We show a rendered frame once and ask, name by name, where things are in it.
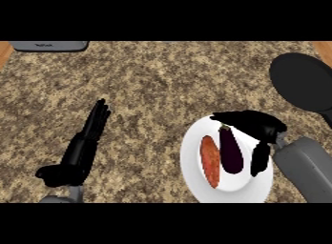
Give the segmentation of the orange sweet potato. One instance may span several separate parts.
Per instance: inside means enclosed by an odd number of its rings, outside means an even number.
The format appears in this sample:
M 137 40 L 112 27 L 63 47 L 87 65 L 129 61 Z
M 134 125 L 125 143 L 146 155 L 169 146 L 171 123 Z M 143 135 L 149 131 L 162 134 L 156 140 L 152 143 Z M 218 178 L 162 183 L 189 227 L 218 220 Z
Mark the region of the orange sweet potato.
M 220 150 L 209 135 L 200 139 L 199 156 L 208 184 L 217 188 L 220 183 Z

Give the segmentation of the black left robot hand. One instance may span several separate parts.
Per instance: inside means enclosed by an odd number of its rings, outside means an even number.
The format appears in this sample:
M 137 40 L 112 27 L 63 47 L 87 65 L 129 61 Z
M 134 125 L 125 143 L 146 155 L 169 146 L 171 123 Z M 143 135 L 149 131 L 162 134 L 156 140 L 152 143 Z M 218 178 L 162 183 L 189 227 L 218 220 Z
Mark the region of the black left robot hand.
M 35 176 L 51 188 L 79 186 L 90 174 L 98 140 L 103 134 L 106 120 L 110 115 L 103 99 L 95 102 L 88 114 L 82 130 L 75 134 L 57 165 L 42 166 Z

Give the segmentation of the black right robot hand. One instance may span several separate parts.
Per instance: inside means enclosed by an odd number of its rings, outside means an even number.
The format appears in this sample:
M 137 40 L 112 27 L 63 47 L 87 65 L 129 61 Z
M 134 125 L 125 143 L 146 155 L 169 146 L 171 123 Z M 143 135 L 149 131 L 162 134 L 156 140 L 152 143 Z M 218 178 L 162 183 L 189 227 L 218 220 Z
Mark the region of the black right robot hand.
M 251 110 L 214 112 L 209 118 L 234 127 L 258 141 L 251 161 L 251 176 L 257 176 L 267 168 L 270 144 L 276 143 L 277 135 L 286 132 L 286 124 L 270 114 Z

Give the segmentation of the dark purple eggplant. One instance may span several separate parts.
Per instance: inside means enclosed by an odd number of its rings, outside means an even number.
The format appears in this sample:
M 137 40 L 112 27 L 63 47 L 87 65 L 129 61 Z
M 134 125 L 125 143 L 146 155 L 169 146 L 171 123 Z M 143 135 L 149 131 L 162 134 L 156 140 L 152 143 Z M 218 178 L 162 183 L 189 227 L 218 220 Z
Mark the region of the dark purple eggplant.
M 228 126 L 220 127 L 220 155 L 224 171 L 237 174 L 243 170 L 243 157 Z

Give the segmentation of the black frying pan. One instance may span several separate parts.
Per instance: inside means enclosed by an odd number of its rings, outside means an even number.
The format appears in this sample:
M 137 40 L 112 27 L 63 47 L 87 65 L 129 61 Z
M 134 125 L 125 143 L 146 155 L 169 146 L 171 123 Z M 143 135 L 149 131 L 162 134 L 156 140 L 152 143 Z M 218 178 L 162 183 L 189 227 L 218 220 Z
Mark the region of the black frying pan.
M 271 61 L 268 76 L 286 102 L 316 112 L 332 130 L 332 69 L 304 53 L 280 54 Z

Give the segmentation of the white plate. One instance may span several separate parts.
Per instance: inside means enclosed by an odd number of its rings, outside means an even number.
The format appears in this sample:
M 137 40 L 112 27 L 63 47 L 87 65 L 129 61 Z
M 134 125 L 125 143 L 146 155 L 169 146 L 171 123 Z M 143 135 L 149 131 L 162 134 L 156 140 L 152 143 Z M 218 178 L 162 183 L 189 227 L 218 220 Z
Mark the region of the white plate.
M 257 176 L 251 176 L 252 151 L 258 141 L 230 128 L 243 157 L 243 170 L 237 174 L 220 169 L 220 183 L 211 187 L 203 174 L 199 146 L 205 135 L 212 137 L 215 146 L 220 146 L 218 129 L 221 123 L 203 116 L 187 129 L 180 147 L 180 168 L 189 190 L 199 203 L 262 203 L 273 185 L 273 161 Z

